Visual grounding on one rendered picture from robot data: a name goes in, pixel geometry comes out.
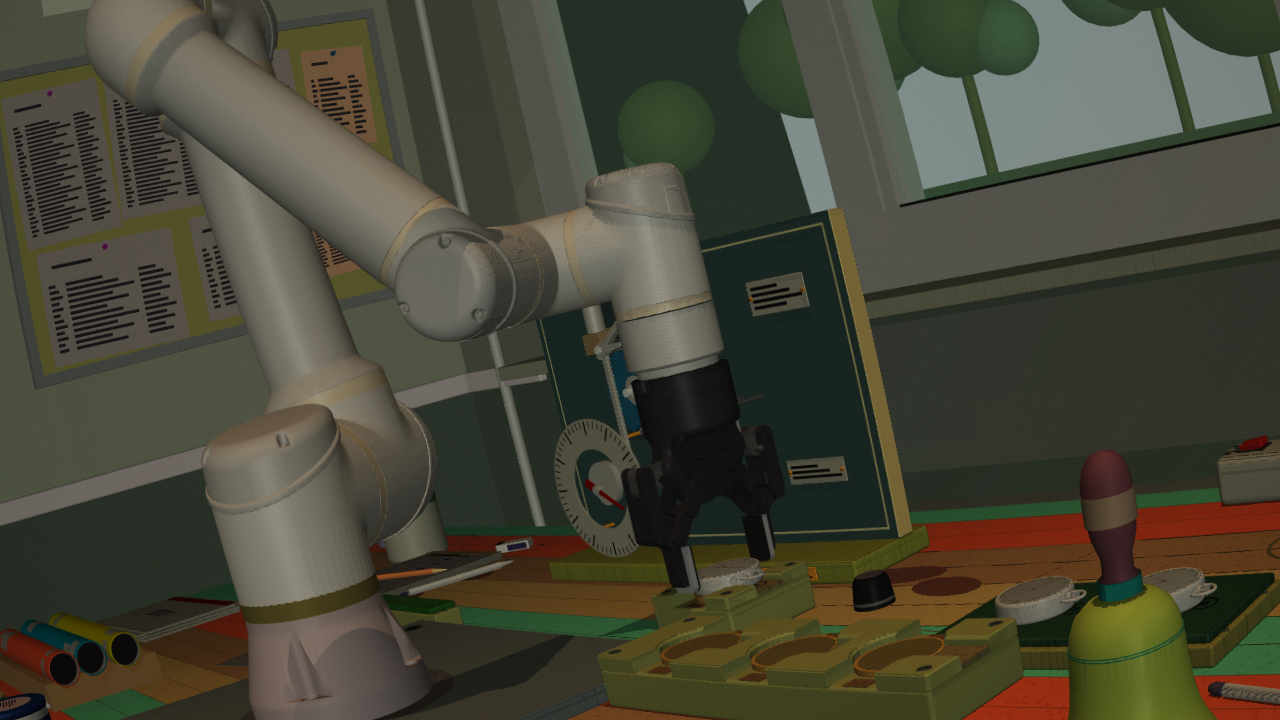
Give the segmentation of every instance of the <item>white pen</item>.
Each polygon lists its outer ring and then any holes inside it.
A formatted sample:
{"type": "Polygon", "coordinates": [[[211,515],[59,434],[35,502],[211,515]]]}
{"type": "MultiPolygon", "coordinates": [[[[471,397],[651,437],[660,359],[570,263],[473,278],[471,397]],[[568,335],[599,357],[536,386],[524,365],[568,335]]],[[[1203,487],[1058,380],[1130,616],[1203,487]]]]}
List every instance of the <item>white pen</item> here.
{"type": "Polygon", "coordinates": [[[1233,700],[1252,700],[1253,702],[1266,702],[1280,705],[1280,689],[1260,688],[1256,685],[1236,685],[1235,683],[1210,683],[1208,694],[1213,697],[1229,697],[1233,700]]]}

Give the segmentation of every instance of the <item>pink push pin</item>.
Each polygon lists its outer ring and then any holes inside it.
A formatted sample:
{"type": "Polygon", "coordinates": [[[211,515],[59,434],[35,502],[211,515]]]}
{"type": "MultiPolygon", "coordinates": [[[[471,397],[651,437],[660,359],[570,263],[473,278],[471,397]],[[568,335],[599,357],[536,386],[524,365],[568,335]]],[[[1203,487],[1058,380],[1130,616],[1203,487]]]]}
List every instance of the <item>pink push pin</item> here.
{"type": "Polygon", "coordinates": [[[1102,564],[1098,600],[1119,602],[1142,592],[1142,570],[1133,564],[1138,536],[1138,497],[1133,477],[1120,454],[1100,450],[1080,470],[1080,509],[1084,529],[1102,564]]]}

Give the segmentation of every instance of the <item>white robotic arm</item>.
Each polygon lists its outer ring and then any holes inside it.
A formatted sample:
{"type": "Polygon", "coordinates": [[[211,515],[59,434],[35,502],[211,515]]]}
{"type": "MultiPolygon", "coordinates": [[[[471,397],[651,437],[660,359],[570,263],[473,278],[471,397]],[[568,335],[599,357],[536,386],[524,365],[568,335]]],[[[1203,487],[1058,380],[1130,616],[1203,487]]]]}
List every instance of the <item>white robotic arm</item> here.
{"type": "Polygon", "coordinates": [[[611,301],[655,448],[654,465],[623,478],[637,539],[660,546],[672,583],[696,591],[689,523],[733,486],[753,555],[772,557],[777,459],[767,427],[736,428],[680,173],[611,173],[588,184],[584,208],[481,227],[279,83],[275,29],[266,0],[95,0],[86,28],[102,81],[183,140],[270,388],[268,413],[204,457],[250,630],[256,717],[379,717],[430,687],[366,548],[412,546],[435,452],[356,352],[310,229],[438,341],[611,301]],[[699,457],[733,452],[746,468],[700,475],[689,492],[699,457]]]}

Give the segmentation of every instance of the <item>yellow cylinder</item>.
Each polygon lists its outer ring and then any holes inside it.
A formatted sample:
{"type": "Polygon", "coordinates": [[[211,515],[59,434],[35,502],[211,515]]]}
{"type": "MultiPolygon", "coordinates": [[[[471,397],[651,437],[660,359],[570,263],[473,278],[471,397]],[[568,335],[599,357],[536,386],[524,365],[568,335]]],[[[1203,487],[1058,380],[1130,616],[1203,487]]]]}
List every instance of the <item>yellow cylinder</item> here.
{"type": "Polygon", "coordinates": [[[1192,673],[1181,612],[1160,588],[1091,600],[1071,623],[1068,653],[1069,720],[1213,720],[1192,673]]]}
{"type": "Polygon", "coordinates": [[[101,623],[84,620],[83,618],[77,618],[65,612],[59,612],[50,618],[49,624],[67,630],[68,633],[74,633],[82,638],[97,642],[106,648],[108,657],[110,657],[116,665],[128,667],[137,662],[142,656],[142,646],[138,643],[138,638],[125,633],[124,630],[108,628],[101,623]]]}

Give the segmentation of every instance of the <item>bulletin board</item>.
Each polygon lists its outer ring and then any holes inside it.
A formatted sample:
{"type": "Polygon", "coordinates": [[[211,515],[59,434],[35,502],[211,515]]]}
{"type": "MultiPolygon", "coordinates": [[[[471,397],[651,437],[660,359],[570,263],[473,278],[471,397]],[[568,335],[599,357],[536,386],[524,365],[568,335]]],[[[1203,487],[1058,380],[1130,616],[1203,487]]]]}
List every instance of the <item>bulletin board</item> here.
{"type": "MultiPolygon", "coordinates": [[[[701,247],[740,424],[769,425],[777,445],[787,486],[769,512],[777,542],[909,533],[888,401],[844,213],[751,228],[701,247]]],[[[612,310],[604,310],[612,324],[612,310]]],[[[600,361],[584,352],[581,315],[540,324],[564,423],[593,418],[616,427],[600,361]]],[[[643,436],[631,448],[640,464],[652,461],[643,436]]],[[[699,510],[689,538],[690,544],[744,543],[742,512],[717,497],[699,510]]]]}
{"type": "MultiPolygon", "coordinates": [[[[276,47],[276,79],[401,164],[370,13],[282,23],[276,47]]],[[[77,58],[0,76],[0,222],[37,388],[244,334],[186,149],[159,118],[77,58]]],[[[392,296],[314,240],[343,307],[392,296]]]]}

